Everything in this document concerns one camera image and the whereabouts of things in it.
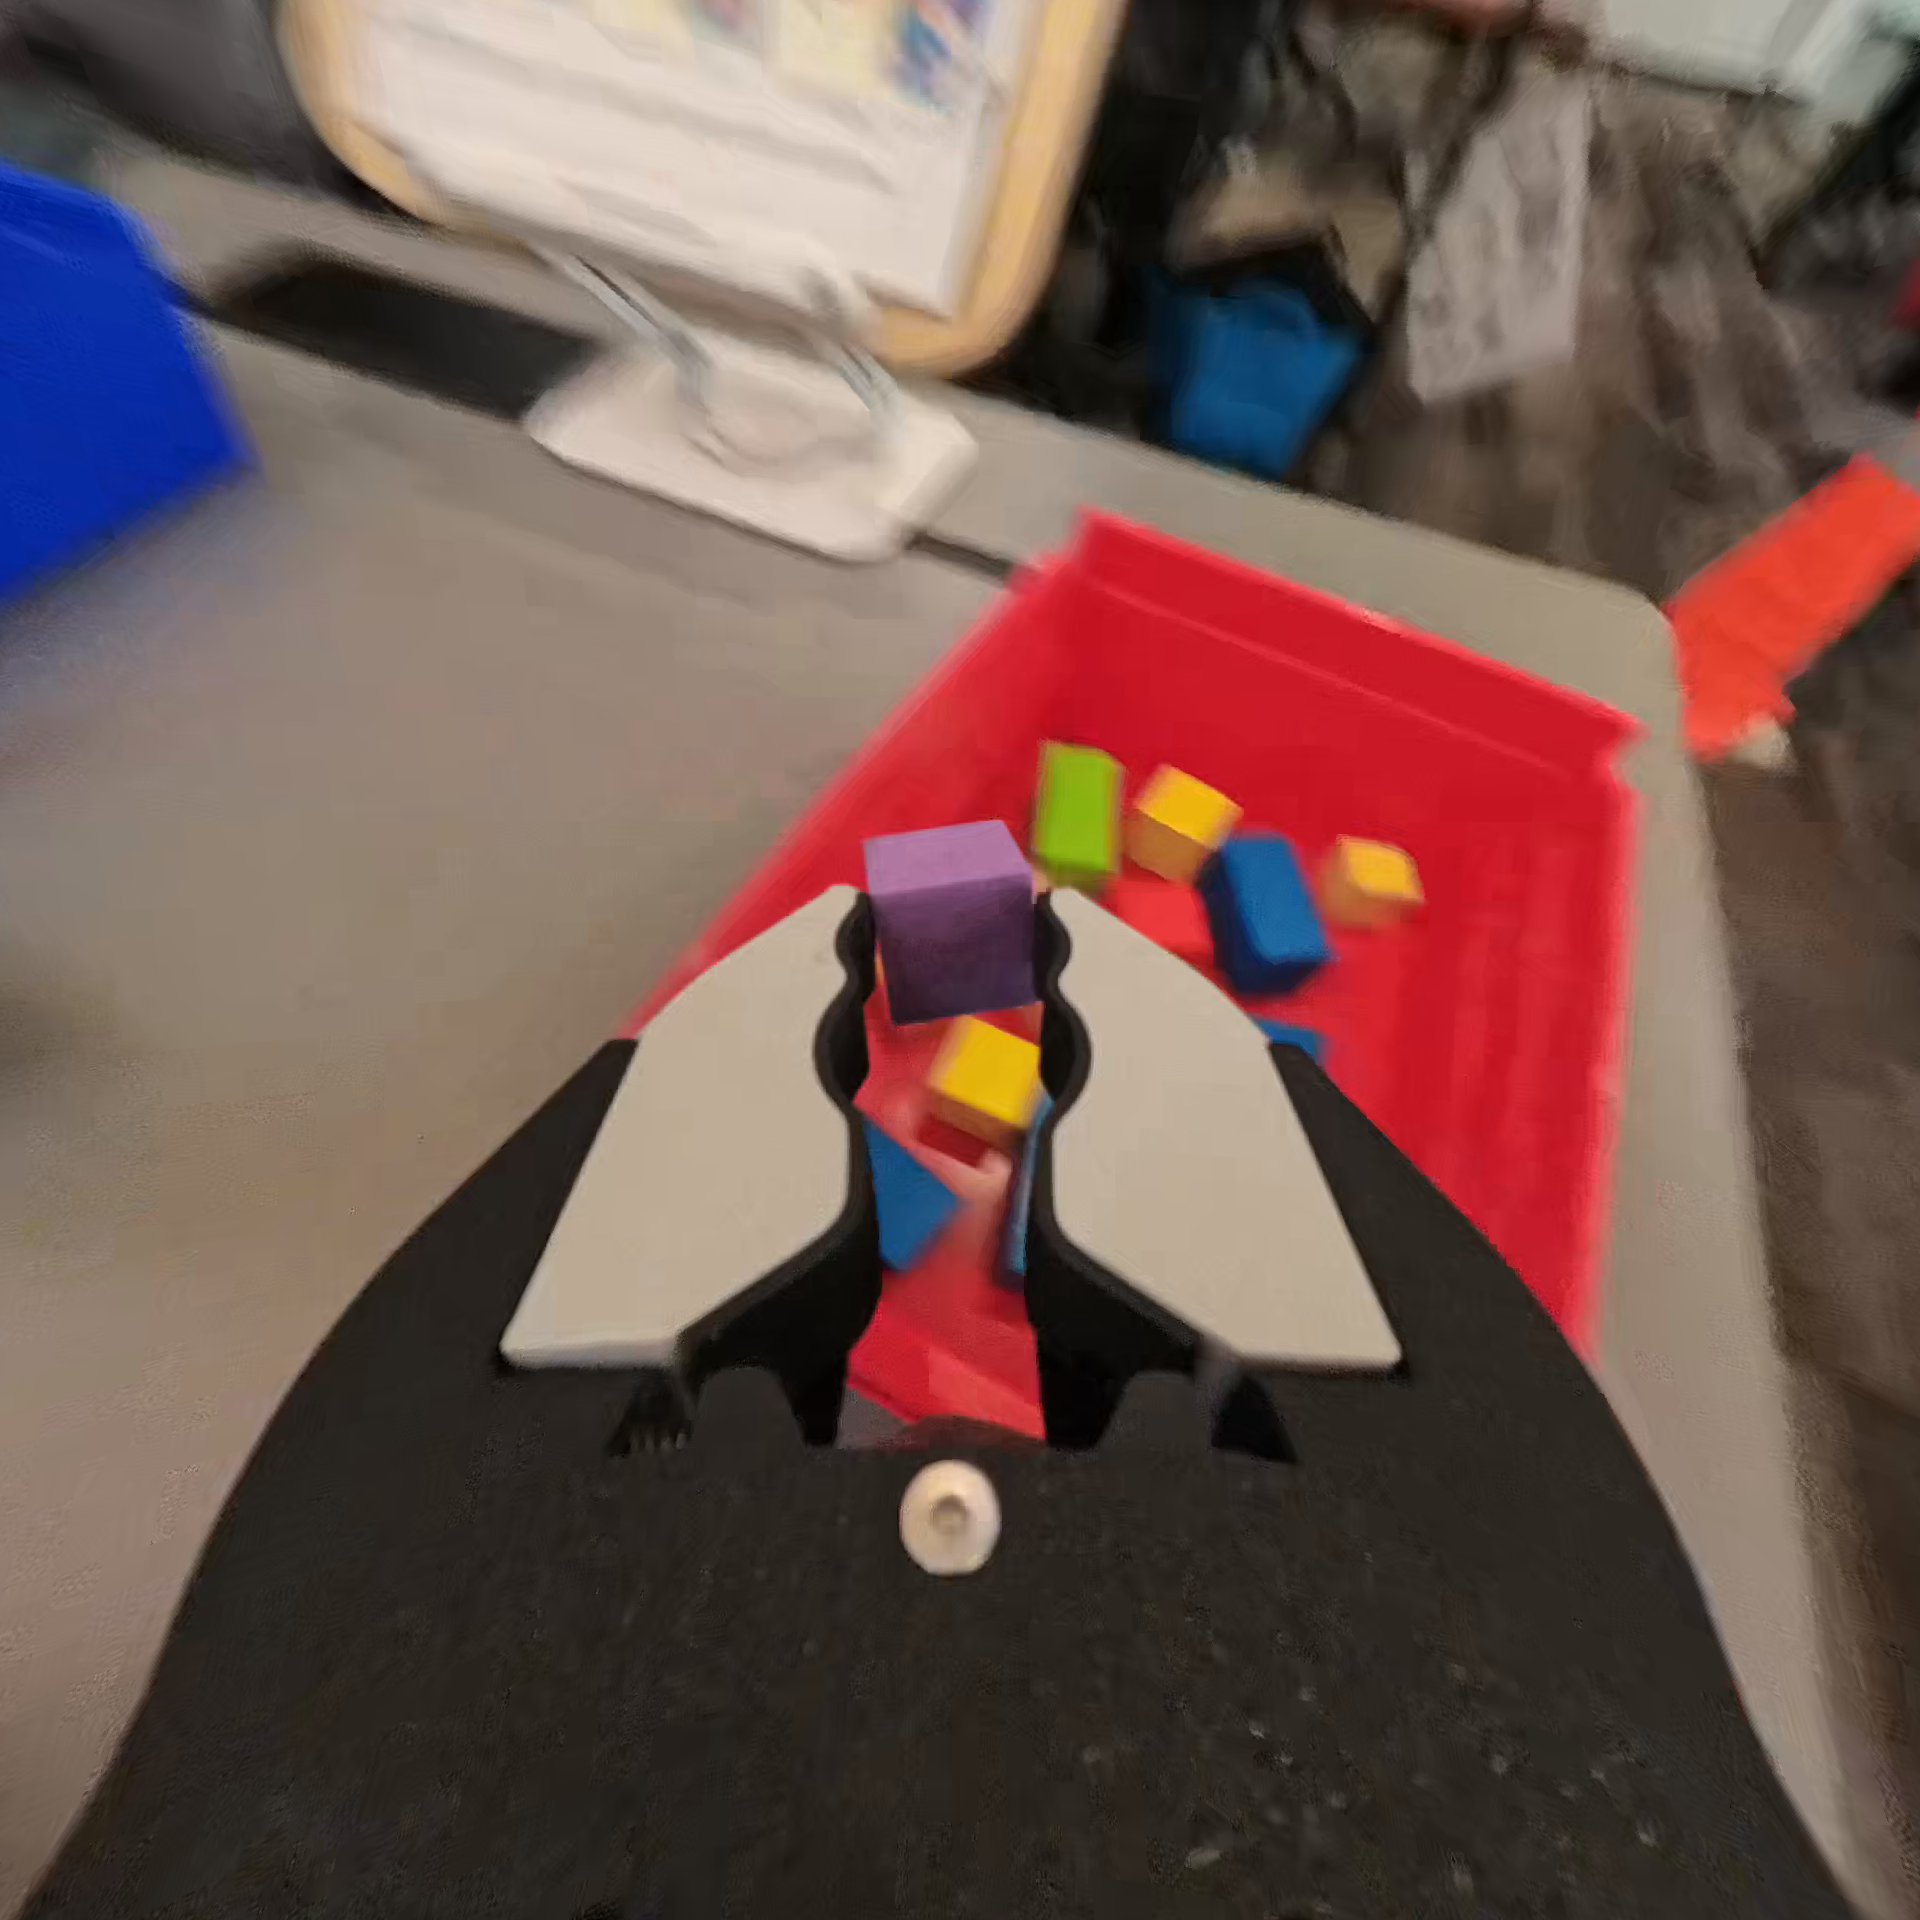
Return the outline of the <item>white floor sign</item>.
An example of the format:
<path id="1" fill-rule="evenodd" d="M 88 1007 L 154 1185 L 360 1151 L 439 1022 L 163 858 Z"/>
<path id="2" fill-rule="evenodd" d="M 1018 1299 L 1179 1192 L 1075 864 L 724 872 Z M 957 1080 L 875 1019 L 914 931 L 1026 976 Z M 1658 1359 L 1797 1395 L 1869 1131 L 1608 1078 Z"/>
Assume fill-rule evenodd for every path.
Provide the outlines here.
<path id="1" fill-rule="evenodd" d="M 1592 199 L 1592 85 L 1548 67 L 1472 135 L 1408 271 L 1406 378 L 1432 407 L 1566 365 Z"/>

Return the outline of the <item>red floor object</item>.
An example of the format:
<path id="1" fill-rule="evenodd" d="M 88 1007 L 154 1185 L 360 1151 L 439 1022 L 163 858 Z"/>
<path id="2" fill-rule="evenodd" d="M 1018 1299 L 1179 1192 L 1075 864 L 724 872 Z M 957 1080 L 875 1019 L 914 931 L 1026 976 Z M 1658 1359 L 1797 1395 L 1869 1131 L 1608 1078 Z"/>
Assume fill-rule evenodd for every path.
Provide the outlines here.
<path id="1" fill-rule="evenodd" d="M 1916 566 L 1918 488 L 1858 454 L 1663 601 L 1698 763 L 1784 742 L 1792 688 Z"/>

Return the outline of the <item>blue floor tub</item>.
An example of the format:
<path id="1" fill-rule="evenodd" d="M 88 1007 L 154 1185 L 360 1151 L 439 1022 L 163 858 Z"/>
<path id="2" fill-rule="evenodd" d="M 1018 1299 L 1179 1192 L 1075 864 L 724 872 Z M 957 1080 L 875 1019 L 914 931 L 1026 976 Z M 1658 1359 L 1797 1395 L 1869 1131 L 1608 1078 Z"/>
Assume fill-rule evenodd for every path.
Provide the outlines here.
<path id="1" fill-rule="evenodd" d="M 1373 345 L 1340 281 L 1286 271 L 1154 281 L 1147 419 L 1199 463 L 1288 479 Z"/>

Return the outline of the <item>red plastic bin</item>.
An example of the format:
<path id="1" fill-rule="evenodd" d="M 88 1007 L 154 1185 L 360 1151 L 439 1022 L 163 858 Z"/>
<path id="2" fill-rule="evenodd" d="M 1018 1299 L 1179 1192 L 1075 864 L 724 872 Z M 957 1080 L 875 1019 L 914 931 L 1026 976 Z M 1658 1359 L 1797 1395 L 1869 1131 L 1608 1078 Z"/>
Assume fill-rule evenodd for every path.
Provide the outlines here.
<path id="1" fill-rule="evenodd" d="M 1332 969 L 1310 986 L 1238 1001 L 1196 967 L 1272 1048 L 1404 1358 L 1384 1376 L 1110 1376 L 1063 1358 L 1026 1312 L 1028 1215 L 1024 1281 L 997 1267 L 1011 1158 L 967 1163 L 904 1136 L 964 1205 L 923 1264 L 880 1266 L 845 1366 L 807 1387 L 771 1371 L 804 1437 L 831 1441 L 854 1379 L 896 1413 L 1091 1449 L 1140 1376 L 1186 1379 L 1219 1446 L 1269 1458 L 1288 1455 L 1282 1376 L 1379 1441 L 1519 1455 L 1608 1432 L 1566 1307 L 1589 1296 L 1611 1151 L 1628 730 L 1597 704 L 1115 519 L 1084 519 L 1018 574 L 791 825 L 678 990 L 815 893 L 866 895 L 866 835 L 974 813 L 1004 819 L 1026 857 L 1046 737 L 1115 757 L 1125 799 L 1158 763 L 1183 767 L 1238 803 L 1244 829 L 1286 835 L 1310 880 L 1336 835 L 1404 847 L 1423 905 L 1335 921 Z M 878 986 L 874 935 L 864 1137 L 869 1110 L 914 1097 L 926 1071 Z"/>

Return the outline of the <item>white board stand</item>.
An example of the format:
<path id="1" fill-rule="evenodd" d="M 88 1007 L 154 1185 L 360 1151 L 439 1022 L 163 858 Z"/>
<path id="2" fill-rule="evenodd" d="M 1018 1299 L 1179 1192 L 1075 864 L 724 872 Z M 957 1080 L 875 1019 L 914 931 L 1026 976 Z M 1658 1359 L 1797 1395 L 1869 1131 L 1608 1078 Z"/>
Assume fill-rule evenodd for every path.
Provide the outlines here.
<path id="1" fill-rule="evenodd" d="M 624 328 L 524 418 L 564 466 L 845 563 L 902 552 L 976 471 L 976 437 L 880 362 L 866 296 L 826 262 L 680 259 L 687 313 L 635 267 L 534 256 Z"/>

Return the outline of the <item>instruction sheet board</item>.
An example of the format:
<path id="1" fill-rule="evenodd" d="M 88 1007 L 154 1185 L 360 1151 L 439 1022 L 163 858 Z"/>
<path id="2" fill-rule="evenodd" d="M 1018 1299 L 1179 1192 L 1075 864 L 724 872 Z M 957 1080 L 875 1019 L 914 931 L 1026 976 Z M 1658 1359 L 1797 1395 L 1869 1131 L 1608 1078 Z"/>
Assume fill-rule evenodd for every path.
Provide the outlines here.
<path id="1" fill-rule="evenodd" d="M 280 5 L 327 150 L 423 224 L 984 368 L 1066 237 L 1125 5 Z"/>

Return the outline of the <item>purple wooden block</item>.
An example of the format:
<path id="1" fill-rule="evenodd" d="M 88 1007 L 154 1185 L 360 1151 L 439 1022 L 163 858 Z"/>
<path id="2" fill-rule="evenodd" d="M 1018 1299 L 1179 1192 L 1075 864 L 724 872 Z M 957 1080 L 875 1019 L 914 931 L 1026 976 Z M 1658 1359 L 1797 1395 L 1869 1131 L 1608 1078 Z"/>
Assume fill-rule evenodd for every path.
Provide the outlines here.
<path id="1" fill-rule="evenodd" d="M 1037 893 L 1004 819 L 866 835 L 862 874 L 896 1025 L 1035 1001 Z"/>

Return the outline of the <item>pile of coloured wooden blocks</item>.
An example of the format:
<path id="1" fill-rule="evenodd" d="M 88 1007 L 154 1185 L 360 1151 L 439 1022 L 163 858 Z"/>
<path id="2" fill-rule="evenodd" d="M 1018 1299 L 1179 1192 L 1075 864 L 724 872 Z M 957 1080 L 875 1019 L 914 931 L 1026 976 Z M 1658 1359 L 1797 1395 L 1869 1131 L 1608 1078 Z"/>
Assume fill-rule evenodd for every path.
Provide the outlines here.
<path id="1" fill-rule="evenodd" d="M 1404 847 L 1336 835 L 1320 880 L 1295 846 L 1242 827 L 1242 807 L 1174 763 L 1158 763 L 1132 799 L 1115 757 L 1085 742 L 1039 742 L 1026 861 L 1037 897 L 1066 885 L 1101 901 L 1174 960 L 1215 974 L 1238 1001 L 1295 994 L 1336 960 L 1335 921 L 1423 905 Z M 997 1267 L 1024 1281 L 1024 1230 L 1039 1122 L 1039 1007 L 896 1025 L 920 1038 L 918 1093 L 871 1107 L 866 1139 L 880 1221 L 880 1266 L 898 1275 L 927 1258 L 962 1194 L 904 1145 L 934 1143 L 956 1161 L 998 1151 L 1012 1163 L 1000 1205 Z"/>

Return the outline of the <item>grey desk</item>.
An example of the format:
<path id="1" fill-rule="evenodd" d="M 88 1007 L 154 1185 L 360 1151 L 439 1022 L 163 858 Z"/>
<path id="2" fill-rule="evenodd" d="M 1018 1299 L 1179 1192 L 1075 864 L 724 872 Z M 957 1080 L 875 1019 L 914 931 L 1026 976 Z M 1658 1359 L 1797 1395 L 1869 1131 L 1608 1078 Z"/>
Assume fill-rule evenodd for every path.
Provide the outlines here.
<path id="1" fill-rule="evenodd" d="M 5 617 L 5 1913 L 285 1384 L 1082 510 L 1639 718 L 1596 1365 L 1860 1905 L 1712 838 L 1631 589 L 959 390 L 978 467 L 837 566 L 216 327 L 259 467 Z"/>

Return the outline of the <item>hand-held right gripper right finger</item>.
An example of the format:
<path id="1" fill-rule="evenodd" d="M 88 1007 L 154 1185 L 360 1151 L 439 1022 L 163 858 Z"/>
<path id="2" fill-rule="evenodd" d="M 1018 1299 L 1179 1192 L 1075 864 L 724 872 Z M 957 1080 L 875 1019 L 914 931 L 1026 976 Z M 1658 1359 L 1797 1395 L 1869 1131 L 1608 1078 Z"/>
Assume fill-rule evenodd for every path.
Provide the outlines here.
<path id="1" fill-rule="evenodd" d="M 1026 1312 L 1110 1376 L 1384 1376 L 1404 1347 L 1260 1025 L 1076 891 L 1037 901 Z"/>

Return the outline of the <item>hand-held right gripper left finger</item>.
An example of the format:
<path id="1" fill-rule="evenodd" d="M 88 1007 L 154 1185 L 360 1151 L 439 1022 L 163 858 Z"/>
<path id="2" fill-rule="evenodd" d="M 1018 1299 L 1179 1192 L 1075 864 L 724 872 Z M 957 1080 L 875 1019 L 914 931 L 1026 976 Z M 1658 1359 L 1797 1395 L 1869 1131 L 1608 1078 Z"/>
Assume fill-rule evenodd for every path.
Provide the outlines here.
<path id="1" fill-rule="evenodd" d="M 880 1296 L 874 911 L 826 889 L 643 1025 L 501 1334 L 520 1371 L 844 1369 Z"/>

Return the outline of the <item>blue plastic bin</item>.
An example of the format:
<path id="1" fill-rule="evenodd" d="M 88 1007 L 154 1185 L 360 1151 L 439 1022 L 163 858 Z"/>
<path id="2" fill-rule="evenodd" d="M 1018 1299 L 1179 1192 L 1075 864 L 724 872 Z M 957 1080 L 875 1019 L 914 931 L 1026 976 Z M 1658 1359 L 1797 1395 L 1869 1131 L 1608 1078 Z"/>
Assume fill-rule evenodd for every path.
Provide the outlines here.
<path id="1" fill-rule="evenodd" d="M 2 167 L 2 602 L 255 461 L 143 224 Z"/>

